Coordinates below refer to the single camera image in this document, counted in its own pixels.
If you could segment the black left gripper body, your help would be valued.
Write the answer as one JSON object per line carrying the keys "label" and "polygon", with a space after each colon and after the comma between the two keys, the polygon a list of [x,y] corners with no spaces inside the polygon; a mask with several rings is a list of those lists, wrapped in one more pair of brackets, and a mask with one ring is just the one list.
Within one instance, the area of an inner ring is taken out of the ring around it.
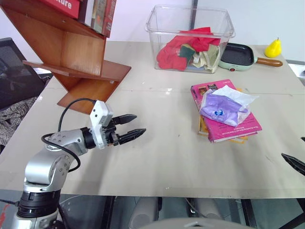
{"label": "black left gripper body", "polygon": [[108,145],[117,146],[119,144],[118,136],[116,134],[116,124],[113,119],[110,120],[107,126],[102,128],[105,134],[105,139]]}

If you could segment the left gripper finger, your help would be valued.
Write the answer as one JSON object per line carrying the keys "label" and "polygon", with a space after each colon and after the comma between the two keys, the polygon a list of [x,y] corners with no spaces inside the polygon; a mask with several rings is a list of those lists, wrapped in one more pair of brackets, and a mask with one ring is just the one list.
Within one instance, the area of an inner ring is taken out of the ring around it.
{"label": "left gripper finger", "polygon": [[146,128],[141,128],[141,129],[134,129],[131,131],[128,131],[127,133],[123,135],[117,135],[118,137],[118,143],[120,145],[128,143],[130,141],[135,140],[136,138],[140,137],[142,134],[144,134],[146,131]]}
{"label": "left gripper finger", "polygon": [[137,115],[124,114],[124,115],[120,115],[120,116],[117,116],[117,117],[113,117],[112,121],[115,125],[122,125],[122,124],[126,124],[126,123],[131,122],[135,118],[137,118]]}

